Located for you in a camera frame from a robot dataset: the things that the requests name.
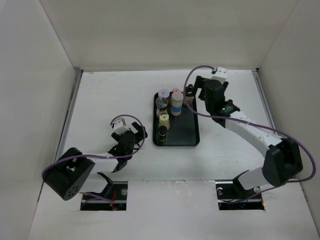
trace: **white cap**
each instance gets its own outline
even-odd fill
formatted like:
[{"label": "white cap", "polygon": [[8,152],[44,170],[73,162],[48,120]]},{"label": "white cap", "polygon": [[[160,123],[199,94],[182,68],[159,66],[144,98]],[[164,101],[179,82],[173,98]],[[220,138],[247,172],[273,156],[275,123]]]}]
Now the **white cap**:
[{"label": "white cap", "polygon": [[182,92],[180,91],[175,91],[174,93],[172,93],[172,96],[171,98],[174,100],[174,101],[181,101],[182,99],[184,99],[184,95]]},{"label": "white cap", "polygon": [[170,92],[168,89],[160,89],[158,91],[158,97],[162,97],[162,98],[165,98],[167,99],[168,97],[170,96]]}]

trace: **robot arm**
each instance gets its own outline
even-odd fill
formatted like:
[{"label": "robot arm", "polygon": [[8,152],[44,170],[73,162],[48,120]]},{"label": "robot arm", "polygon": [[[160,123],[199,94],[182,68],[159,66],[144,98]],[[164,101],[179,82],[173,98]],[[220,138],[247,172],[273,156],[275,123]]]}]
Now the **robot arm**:
[{"label": "robot arm", "polygon": [[[252,123],[232,100],[227,101],[225,98],[225,90],[229,84],[226,81],[227,70],[218,67],[212,74],[211,79],[196,77],[192,96],[201,89],[199,98],[205,102],[205,108],[211,116],[242,119]],[[299,147],[293,140],[239,121],[217,118],[213,120],[241,136],[264,156],[263,166],[245,171],[232,180],[236,192],[243,193],[266,184],[279,187],[302,171]]]},{"label": "robot arm", "polygon": [[[117,145],[112,147],[109,154],[117,156],[127,156],[133,153],[134,146],[148,137],[146,130],[138,123],[133,122],[136,129],[134,133],[126,126],[123,118],[118,118],[111,126],[113,133],[111,136],[117,141]],[[68,149],[58,160],[69,158],[60,164],[56,164],[42,174],[43,181],[48,184],[63,200],[73,198],[78,192],[92,192],[100,197],[107,198],[113,182],[101,171],[115,173],[123,169],[132,155],[122,158],[99,159],[94,155],[90,159],[86,153],[82,153],[77,148]],[[106,180],[106,186],[101,184],[101,180]]]}]

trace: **bottle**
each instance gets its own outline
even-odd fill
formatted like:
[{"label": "bottle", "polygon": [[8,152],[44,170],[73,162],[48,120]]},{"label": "bottle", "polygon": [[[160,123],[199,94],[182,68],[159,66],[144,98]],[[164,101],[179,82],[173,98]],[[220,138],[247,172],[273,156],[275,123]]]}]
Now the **bottle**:
[{"label": "bottle", "polygon": [[169,96],[169,99],[168,99],[168,102],[169,104],[171,105],[171,97],[172,97],[172,94],[175,93],[175,92],[181,92],[179,88],[173,88],[170,92],[170,96]]},{"label": "bottle", "polygon": [[168,89],[160,89],[158,91],[158,97],[161,97],[161,98],[165,98],[165,99],[168,99],[170,96],[170,92]]},{"label": "bottle", "polygon": [[168,113],[161,113],[159,116],[159,128],[161,126],[165,126],[167,130],[170,129],[170,122],[169,122],[169,114]]},{"label": "bottle", "polygon": [[176,91],[171,96],[171,114],[173,116],[179,116],[182,110],[182,102],[184,95],[180,91]]},{"label": "bottle", "polygon": [[156,105],[156,116],[159,118],[161,113],[168,113],[167,107],[168,107],[168,100],[164,97],[158,97],[155,100]]},{"label": "bottle", "polygon": [[166,126],[159,127],[159,140],[165,142],[167,140],[167,128]]},{"label": "bottle", "polygon": [[[192,103],[194,102],[194,96],[191,96],[192,90],[193,90],[193,85],[189,84],[188,86],[185,87],[185,96],[186,96],[186,101],[190,106],[192,106]],[[183,99],[183,105],[187,106],[186,101]]]}]

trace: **white enclosure wall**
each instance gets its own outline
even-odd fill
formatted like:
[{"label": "white enclosure wall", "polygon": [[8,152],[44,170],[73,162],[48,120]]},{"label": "white enclosure wall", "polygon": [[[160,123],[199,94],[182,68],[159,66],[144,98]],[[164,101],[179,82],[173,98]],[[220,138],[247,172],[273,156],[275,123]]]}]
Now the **white enclosure wall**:
[{"label": "white enclosure wall", "polygon": [[0,239],[25,240],[75,71],[38,0],[0,0]]},{"label": "white enclosure wall", "polygon": [[90,70],[258,68],[298,0],[40,0]]},{"label": "white enclosure wall", "polygon": [[[300,0],[259,72],[275,125],[299,138],[320,167],[320,1]],[[305,170],[311,172],[304,157]],[[303,184],[320,229],[320,175]]]}]

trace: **screw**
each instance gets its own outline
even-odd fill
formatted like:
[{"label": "screw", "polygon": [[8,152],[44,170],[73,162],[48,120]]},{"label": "screw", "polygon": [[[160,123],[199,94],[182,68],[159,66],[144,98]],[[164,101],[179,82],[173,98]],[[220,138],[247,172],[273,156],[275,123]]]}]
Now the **screw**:
[{"label": "screw", "polygon": [[253,189],[253,191],[254,191],[255,193],[260,193],[260,188],[256,186],[256,187]]},{"label": "screw", "polygon": [[127,194],[128,194],[128,190],[127,189],[125,189],[125,188],[121,189],[121,195],[122,196],[125,196]]},{"label": "screw", "polygon": [[224,194],[224,192],[223,192],[223,188],[222,187],[218,187],[217,189],[216,189],[216,192],[218,193],[218,195],[222,195],[222,194]]}]

